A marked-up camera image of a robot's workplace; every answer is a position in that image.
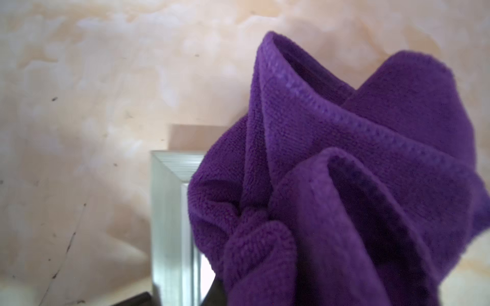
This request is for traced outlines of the purple microfiber cloth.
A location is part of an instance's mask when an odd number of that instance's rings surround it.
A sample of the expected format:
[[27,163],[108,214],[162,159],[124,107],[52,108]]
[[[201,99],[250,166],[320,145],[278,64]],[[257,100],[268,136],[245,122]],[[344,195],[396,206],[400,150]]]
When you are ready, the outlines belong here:
[[188,211],[228,305],[438,305],[489,228],[448,67],[401,51],[354,89],[273,32],[248,113],[205,155]]

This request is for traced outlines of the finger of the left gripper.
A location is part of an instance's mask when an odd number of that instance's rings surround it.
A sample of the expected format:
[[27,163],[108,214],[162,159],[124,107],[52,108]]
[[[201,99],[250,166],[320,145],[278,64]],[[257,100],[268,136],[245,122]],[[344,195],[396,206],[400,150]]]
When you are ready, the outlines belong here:
[[117,302],[111,306],[153,306],[153,300],[149,292],[144,292]]

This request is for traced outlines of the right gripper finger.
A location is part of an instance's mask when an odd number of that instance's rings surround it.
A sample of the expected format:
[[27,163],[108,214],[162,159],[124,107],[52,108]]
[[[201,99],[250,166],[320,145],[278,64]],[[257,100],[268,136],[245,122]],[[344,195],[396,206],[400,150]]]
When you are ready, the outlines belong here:
[[209,291],[204,297],[201,306],[227,306],[227,294],[223,282],[217,277],[214,278]]

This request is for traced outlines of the green frame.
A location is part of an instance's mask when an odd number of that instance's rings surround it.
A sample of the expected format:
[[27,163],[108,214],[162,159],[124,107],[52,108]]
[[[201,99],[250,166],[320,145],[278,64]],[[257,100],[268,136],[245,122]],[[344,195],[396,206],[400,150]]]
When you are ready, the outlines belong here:
[[200,305],[205,261],[195,246],[188,216],[188,183],[201,152],[151,153],[151,275],[155,305]]

